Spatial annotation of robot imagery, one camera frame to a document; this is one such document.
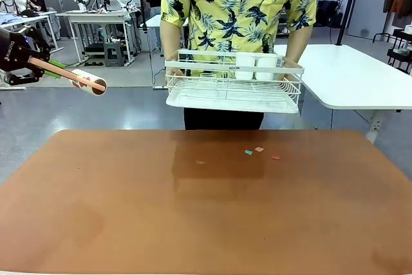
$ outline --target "floral pattern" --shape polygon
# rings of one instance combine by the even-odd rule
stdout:
[[[315,22],[316,0],[162,0],[162,20],[189,18],[192,50],[270,53],[283,8],[290,31]]]

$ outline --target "wooden tabletop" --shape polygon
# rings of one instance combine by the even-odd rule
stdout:
[[[406,274],[412,186],[352,131],[61,131],[0,186],[0,270]]]

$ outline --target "person holding dish rack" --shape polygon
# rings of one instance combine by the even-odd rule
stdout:
[[[190,50],[272,53],[285,8],[290,30],[286,58],[298,62],[312,33],[316,6],[316,0],[162,0],[164,55],[171,59],[180,48],[180,28],[186,18]],[[168,74],[183,75],[169,70]],[[184,109],[186,129],[259,129],[263,117],[263,113]]]

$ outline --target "white wire rack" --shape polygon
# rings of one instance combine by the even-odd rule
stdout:
[[[273,58],[273,67],[242,66],[239,56]],[[297,113],[303,68],[276,54],[179,50],[166,61],[170,106],[268,113]],[[170,75],[170,68],[185,76]],[[237,71],[277,73],[280,81],[235,78]]]

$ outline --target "shiny floor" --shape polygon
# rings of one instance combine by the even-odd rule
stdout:
[[[311,43],[328,44],[329,40],[329,31],[318,29]],[[387,61],[386,43],[372,44],[347,36],[344,44]],[[94,97],[75,88],[0,91],[0,182],[54,133],[63,129],[183,129],[182,110],[167,106],[166,97],[166,91],[151,88],[111,88],[103,97]],[[309,93],[305,99],[304,121],[320,129],[329,129],[331,110],[320,105]],[[263,129],[287,128],[289,122],[284,115],[266,115]],[[410,124],[412,111],[391,112],[375,145],[412,179]],[[354,111],[335,111],[333,128],[365,133],[368,123]]]

